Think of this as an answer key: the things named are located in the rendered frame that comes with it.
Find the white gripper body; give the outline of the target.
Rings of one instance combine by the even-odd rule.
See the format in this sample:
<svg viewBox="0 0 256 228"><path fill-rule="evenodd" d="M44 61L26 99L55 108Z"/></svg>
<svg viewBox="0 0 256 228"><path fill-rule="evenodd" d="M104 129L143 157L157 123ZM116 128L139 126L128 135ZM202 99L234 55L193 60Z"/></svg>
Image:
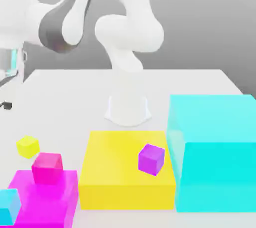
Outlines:
<svg viewBox="0 0 256 228"><path fill-rule="evenodd" d="M12 109L12 93L9 90L0 89L0 108Z"/></svg>

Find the small yellow cube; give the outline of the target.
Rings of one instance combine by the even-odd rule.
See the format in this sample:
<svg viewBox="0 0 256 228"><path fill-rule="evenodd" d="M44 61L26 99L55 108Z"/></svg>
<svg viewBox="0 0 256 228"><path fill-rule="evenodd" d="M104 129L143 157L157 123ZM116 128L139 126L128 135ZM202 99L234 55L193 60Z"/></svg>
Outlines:
<svg viewBox="0 0 256 228"><path fill-rule="evenodd" d="M32 136L24 136L16 142L18 154L30 159L40 152L39 140Z"/></svg>

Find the small pink cube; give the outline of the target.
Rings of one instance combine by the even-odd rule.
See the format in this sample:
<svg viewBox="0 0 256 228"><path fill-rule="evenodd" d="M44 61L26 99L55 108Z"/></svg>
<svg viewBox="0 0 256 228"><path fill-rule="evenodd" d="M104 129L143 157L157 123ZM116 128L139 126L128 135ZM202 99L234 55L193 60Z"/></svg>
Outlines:
<svg viewBox="0 0 256 228"><path fill-rule="evenodd" d="M63 173L62 156L58 153L40 152L31 170L36 184L54 185Z"/></svg>

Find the small cyan cube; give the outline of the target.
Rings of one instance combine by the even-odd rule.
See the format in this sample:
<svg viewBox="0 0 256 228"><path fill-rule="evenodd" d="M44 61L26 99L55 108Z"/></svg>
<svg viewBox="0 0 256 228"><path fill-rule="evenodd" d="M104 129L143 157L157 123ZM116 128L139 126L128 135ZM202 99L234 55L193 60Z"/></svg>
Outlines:
<svg viewBox="0 0 256 228"><path fill-rule="evenodd" d="M13 226L21 209L17 189L0 190L0 227Z"/></svg>

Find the small purple cube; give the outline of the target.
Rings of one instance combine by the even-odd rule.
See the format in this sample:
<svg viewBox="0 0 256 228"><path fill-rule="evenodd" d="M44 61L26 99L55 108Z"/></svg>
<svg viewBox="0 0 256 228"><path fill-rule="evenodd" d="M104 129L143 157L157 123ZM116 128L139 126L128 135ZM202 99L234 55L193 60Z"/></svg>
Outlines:
<svg viewBox="0 0 256 228"><path fill-rule="evenodd" d="M164 165L165 149L146 144L138 155L138 169L157 176Z"/></svg>

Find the large magenta box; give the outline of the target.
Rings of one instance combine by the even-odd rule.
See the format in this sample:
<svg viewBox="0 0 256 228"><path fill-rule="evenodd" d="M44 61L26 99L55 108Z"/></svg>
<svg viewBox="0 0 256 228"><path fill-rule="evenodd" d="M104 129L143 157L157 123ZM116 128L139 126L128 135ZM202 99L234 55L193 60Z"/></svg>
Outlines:
<svg viewBox="0 0 256 228"><path fill-rule="evenodd" d="M79 196L76 170L63 171L55 185L36 184L31 170L18 170L9 188L17 190L21 207L11 225L4 225L0 211L0 228L73 228Z"/></svg>

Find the large yellow box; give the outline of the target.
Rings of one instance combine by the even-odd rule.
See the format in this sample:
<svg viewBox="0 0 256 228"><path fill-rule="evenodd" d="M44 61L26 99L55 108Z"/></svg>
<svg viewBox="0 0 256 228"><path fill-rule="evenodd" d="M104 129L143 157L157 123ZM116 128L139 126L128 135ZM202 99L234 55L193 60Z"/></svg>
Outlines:
<svg viewBox="0 0 256 228"><path fill-rule="evenodd" d="M138 169L146 144L165 150L160 172ZM91 131L78 182L82 210L172 210L176 182L164 131Z"/></svg>

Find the large cyan box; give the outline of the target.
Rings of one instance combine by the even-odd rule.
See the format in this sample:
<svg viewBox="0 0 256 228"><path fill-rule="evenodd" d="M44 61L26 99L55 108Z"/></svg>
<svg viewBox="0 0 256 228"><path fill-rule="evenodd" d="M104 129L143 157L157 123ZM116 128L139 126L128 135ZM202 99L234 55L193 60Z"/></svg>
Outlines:
<svg viewBox="0 0 256 228"><path fill-rule="evenodd" d="M180 213L256 213L256 99L171 95L166 140Z"/></svg>

